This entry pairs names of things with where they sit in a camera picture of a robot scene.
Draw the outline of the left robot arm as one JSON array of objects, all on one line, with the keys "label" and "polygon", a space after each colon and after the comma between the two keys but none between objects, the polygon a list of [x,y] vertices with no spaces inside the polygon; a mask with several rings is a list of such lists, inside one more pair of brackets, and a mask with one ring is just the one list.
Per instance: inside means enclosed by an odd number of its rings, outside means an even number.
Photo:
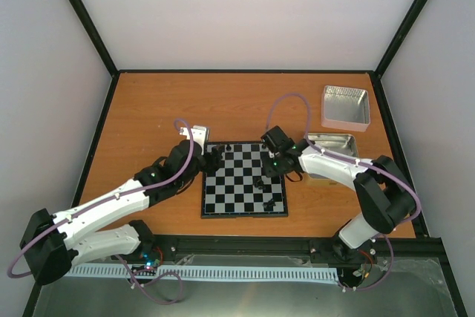
[{"label": "left robot arm", "polygon": [[71,268],[108,255],[149,258],[154,240],[144,224],[129,223],[108,231],[104,226],[180,194],[201,172],[215,173],[224,151],[224,146],[206,151],[195,141],[183,140],[167,157],[101,197],[55,214],[46,209],[33,213],[19,246],[35,282],[51,284]]}]

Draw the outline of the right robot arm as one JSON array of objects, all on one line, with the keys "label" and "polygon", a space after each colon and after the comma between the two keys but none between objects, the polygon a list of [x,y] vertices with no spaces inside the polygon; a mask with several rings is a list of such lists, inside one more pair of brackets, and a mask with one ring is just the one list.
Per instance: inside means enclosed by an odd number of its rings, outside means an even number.
[{"label": "right robot arm", "polygon": [[336,252],[356,250],[378,235],[391,233],[420,212],[419,201],[399,167],[387,156],[361,159],[327,150],[305,137],[294,142],[275,126],[261,141],[263,174],[273,178],[292,172],[322,176],[356,193],[361,212],[336,233]]}]

